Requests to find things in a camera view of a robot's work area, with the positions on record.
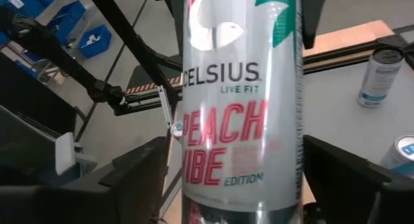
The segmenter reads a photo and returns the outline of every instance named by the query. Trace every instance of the celsius can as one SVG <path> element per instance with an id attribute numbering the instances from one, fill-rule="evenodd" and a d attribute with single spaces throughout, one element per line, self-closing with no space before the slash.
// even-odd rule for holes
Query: celsius can
<path id="1" fill-rule="evenodd" d="M 402 50 L 381 47 L 374 50 L 358 94 L 358 103 L 364 107 L 379 107 L 386 98 L 404 59 Z"/>
<path id="2" fill-rule="evenodd" d="M 398 138 L 382 158 L 380 165 L 414 179 L 414 136 Z"/>
<path id="3" fill-rule="evenodd" d="M 301 0 L 186 0 L 182 223 L 301 223 Z"/>

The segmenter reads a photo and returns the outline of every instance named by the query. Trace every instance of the can label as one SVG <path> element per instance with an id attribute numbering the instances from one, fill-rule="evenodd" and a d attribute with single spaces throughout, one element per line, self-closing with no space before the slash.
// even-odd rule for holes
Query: can label
<path id="1" fill-rule="evenodd" d="M 414 178 L 414 137 L 404 136 L 396 140 L 382 158 L 380 165 Z"/>
<path id="2" fill-rule="evenodd" d="M 358 95 L 359 103 L 366 107 L 378 107 L 386 98 L 401 65 L 402 61 L 389 65 L 378 63 L 371 55 Z"/>
<path id="3" fill-rule="evenodd" d="M 301 1 L 186 2 L 183 223 L 299 222 Z"/>

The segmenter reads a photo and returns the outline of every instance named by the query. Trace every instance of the floor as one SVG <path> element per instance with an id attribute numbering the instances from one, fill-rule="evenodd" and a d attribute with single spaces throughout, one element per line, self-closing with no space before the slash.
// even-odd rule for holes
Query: floor
<path id="1" fill-rule="evenodd" d="M 178 53 L 173 19 L 164 2 L 153 0 L 115 1 L 131 24 L 134 23 L 142 8 L 134 29 L 152 49 L 166 56 Z M 411 25 L 414 24 L 412 3 L 414 0 L 326 0 L 318 34 L 353 27 L 377 19 L 383 19 L 390 28 Z M 105 19 L 98 14 L 93 25 L 102 23 L 106 23 Z M 83 66 L 102 80 L 108 78 L 108 72 L 113 69 L 109 83 L 120 85 L 125 89 L 138 62 L 126 47 L 118 55 L 123 43 L 112 28 L 111 31 L 113 39 L 110 49 L 85 61 Z M 78 106 L 85 114 L 93 106 L 85 89 L 71 78 L 67 78 L 63 85 L 53 87 L 53 90 L 72 106 Z M 107 104 L 98 104 L 83 132 L 80 143 L 88 154 L 98 159 L 98 167 L 101 167 L 111 162 L 111 159 L 152 138 L 165 135 L 166 130 L 164 115 L 160 108 L 116 117 Z M 172 156 L 171 163 L 174 165 L 171 165 L 167 184 L 171 182 L 180 168 L 180 146 L 177 143 L 173 145 L 174 156 Z"/>

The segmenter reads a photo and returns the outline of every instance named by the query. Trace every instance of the silver can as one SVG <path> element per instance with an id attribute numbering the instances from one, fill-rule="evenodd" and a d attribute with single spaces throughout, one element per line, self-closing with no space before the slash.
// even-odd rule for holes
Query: silver can
<path id="1" fill-rule="evenodd" d="M 186 0 L 182 223 L 301 223 L 301 0 Z"/>
<path id="2" fill-rule="evenodd" d="M 414 179 L 414 135 L 398 138 L 380 165 Z"/>
<path id="3" fill-rule="evenodd" d="M 396 47 L 374 50 L 358 94 L 358 103 L 364 107 L 379 107 L 393 85 L 404 59 L 404 53 Z"/>

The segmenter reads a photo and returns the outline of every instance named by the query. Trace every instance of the white plastic part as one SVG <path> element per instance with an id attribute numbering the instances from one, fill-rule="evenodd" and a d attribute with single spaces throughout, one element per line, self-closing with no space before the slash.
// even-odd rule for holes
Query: white plastic part
<path id="1" fill-rule="evenodd" d="M 25 5 L 24 2 L 22 2 L 21 0 L 8 0 L 8 1 L 12 3 L 14 7 L 16 8 L 21 8 Z"/>
<path id="2" fill-rule="evenodd" d="M 171 114 L 171 109 L 169 108 L 169 102 L 167 99 L 166 91 L 164 90 L 162 85 L 158 86 L 158 95 L 160 96 L 160 99 L 161 99 L 162 111 L 164 112 L 164 117 L 166 119 L 167 128 L 171 129 L 173 118 Z"/>
<path id="3" fill-rule="evenodd" d="M 182 137 L 182 121 L 177 121 L 171 127 L 171 134 L 176 138 L 177 141 L 181 142 Z"/>
<path id="4" fill-rule="evenodd" d="M 98 165 L 96 159 L 90 155 L 75 153 L 76 162 L 82 165 L 82 174 L 87 174 Z"/>
<path id="5" fill-rule="evenodd" d="M 73 133 L 65 133 L 55 141 L 55 166 L 58 175 L 76 164 Z"/>

